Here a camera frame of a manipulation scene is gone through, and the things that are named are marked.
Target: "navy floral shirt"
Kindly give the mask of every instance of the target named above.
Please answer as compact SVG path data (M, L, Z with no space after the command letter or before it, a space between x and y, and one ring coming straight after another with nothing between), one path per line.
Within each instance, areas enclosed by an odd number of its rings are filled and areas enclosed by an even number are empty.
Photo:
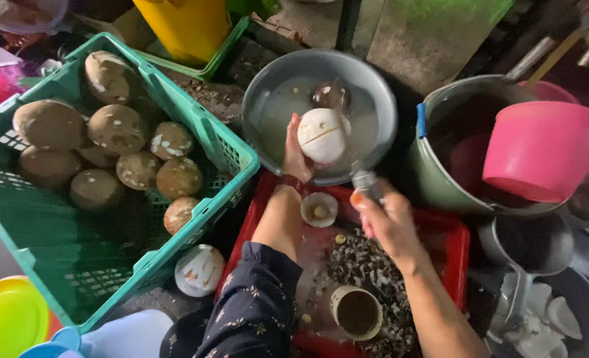
M285 254L245 242L194 358L289 356L302 271Z

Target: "small cup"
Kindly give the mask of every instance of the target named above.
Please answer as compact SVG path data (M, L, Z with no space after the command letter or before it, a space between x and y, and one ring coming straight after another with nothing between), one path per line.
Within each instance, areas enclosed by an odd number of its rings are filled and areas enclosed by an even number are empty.
M383 309L376 297L355 286L341 286L330 298L332 317L354 341L366 341L377 335L383 324Z

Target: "hand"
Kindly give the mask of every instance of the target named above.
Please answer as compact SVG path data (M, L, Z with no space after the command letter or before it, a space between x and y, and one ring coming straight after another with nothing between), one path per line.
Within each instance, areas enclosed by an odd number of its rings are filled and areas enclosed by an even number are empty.
M301 122L301 118L296 113L293 113L286 134L286 155L281 173L292 175L306 184L312 179L318 166L310 158L307 158L301 150L296 134L299 122Z
M411 214L411 204L385 179L379 178L384 193L381 208L359 191L354 191L350 203L361 214L365 236L378 238L386 253L396 261L416 259L424 249L418 240Z

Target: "green plastic basket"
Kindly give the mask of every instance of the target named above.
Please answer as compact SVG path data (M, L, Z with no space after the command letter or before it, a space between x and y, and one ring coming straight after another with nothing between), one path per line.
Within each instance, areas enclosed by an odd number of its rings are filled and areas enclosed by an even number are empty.
M15 173L27 143L12 130L14 111L59 98L89 116L101 104L86 88L84 60L99 50L130 61L151 98L201 144L189 157L204 174L198 195L203 199L172 238L162 220L169 201L157 191L134 196L141 206L92 215L74 207L67 195L36 190ZM128 46L102 33L71 53L62 69L0 105L0 237L63 325L87 332L133 294L172 276L179 257L237 203L258 169L257 154L239 137ZM143 250L130 254L121 246L139 235L161 248L142 255Z
M172 69L173 71L184 73L187 76L197 78L201 81L208 81L215 74L215 71L217 71L219 68L219 65L226 57L226 54L230 51L233 44L239 39L239 37L242 36L243 31L248 27L249 24L250 18L248 16L241 18L226 38L226 41L224 41L224 43L221 45L219 51L213 55L213 58L211 58L209 63L203 69L190 68L172 61L170 59L171 55L169 55L161 45L160 52L166 53L165 57L168 59L164 59L162 57L143 51L134 50L134 52L151 63Z

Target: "yellow plastic lid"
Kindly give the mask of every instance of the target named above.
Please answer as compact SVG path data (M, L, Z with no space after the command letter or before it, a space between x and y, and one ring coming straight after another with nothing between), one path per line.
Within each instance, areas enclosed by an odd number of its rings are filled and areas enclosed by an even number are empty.
M0 280L0 358L16 358L43 343L49 314L47 302L27 277Z

